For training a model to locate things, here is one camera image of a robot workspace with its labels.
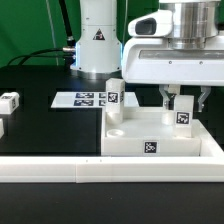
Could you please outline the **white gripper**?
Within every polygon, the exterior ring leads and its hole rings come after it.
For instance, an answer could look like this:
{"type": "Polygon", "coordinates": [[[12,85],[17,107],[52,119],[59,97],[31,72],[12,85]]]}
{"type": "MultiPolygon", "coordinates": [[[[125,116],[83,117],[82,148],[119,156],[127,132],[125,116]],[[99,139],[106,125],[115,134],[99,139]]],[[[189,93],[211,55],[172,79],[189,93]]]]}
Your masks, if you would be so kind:
{"type": "Polygon", "coordinates": [[[128,83],[158,84],[163,107],[171,108],[169,85],[201,86],[198,111],[224,86],[224,30],[214,9],[160,9],[128,25],[122,77],[128,83]]]}

